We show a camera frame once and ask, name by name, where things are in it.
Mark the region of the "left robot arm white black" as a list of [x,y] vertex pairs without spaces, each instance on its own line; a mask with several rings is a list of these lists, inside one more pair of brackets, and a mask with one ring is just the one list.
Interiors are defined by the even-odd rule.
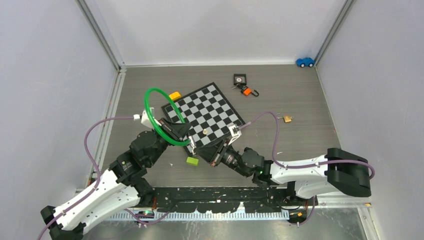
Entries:
[[91,185],[62,205],[41,210],[53,240],[81,240],[96,225],[127,208],[148,207],[153,188],[144,178],[170,146],[157,130],[140,132]]

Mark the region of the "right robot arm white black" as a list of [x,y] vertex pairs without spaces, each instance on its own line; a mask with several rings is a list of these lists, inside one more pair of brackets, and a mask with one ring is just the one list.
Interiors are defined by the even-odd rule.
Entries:
[[224,164],[251,178],[259,187],[287,185],[285,198],[291,205],[333,192],[357,198],[372,195],[370,180],[375,172],[368,160],[340,148],[329,148],[318,157],[288,162],[266,160],[250,147],[239,153],[228,140],[197,147],[194,153],[212,167]]

